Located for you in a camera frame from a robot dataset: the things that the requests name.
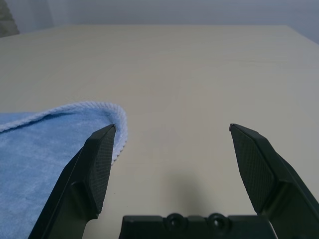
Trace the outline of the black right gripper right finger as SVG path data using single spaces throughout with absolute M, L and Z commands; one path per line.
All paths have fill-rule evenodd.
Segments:
M 319 203 L 295 169 L 258 132 L 231 124 L 240 176 L 254 208 L 279 239 L 317 239 Z

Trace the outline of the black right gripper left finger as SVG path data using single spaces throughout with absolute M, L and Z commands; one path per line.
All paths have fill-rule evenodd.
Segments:
M 80 239 L 100 215 L 108 186 L 115 125 L 92 133 L 62 170 L 29 238 Z

